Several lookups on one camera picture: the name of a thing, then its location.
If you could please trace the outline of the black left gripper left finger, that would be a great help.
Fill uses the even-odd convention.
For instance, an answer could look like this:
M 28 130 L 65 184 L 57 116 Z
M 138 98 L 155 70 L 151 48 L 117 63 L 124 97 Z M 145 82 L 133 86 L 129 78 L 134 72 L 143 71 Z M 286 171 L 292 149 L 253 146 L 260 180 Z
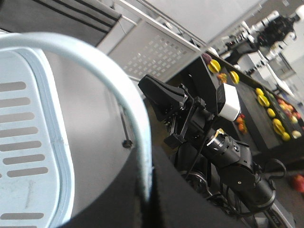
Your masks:
M 140 228 L 143 213 L 137 184 L 136 150 L 109 187 L 63 228 Z

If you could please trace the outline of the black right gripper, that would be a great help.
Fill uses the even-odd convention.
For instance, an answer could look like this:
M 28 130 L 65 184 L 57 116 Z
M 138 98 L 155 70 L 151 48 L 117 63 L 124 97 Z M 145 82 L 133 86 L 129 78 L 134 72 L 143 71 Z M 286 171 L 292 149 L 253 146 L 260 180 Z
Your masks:
M 183 84 L 174 87 L 150 75 L 145 75 L 138 87 L 149 100 L 157 120 L 167 124 L 167 146 L 175 149 L 189 143 L 198 149 L 204 143 L 217 116 L 206 109 L 202 98 L 191 96 Z

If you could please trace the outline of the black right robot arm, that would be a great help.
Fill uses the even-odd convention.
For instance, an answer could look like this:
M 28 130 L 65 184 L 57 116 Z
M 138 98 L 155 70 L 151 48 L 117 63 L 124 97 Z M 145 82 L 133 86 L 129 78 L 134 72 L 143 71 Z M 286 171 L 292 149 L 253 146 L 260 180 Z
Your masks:
M 138 84 L 149 100 L 158 121 L 167 126 L 169 133 L 164 142 L 172 149 L 188 143 L 185 174 L 193 169 L 200 155 L 217 169 L 221 181 L 233 191 L 250 213 L 270 208 L 276 198 L 271 180 L 262 177 L 259 165 L 253 162 L 249 146 L 235 140 L 223 130 L 213 129 L 217 117 L 236 120 L 240 103 L 234 86 L 221 84 L 216 90 L 216 110 L 210 112 L 200 97 L 193 97 L 181 85 L 174 87 L 153 76 L 145 75 Z

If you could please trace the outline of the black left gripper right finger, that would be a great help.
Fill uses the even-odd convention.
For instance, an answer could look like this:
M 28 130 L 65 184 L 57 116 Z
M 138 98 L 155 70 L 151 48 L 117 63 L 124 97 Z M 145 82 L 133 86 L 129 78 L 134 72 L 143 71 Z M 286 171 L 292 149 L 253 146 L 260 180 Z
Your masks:
M 190 187 L 161 147 L 152 147 L 151 228 L 243 228 Z

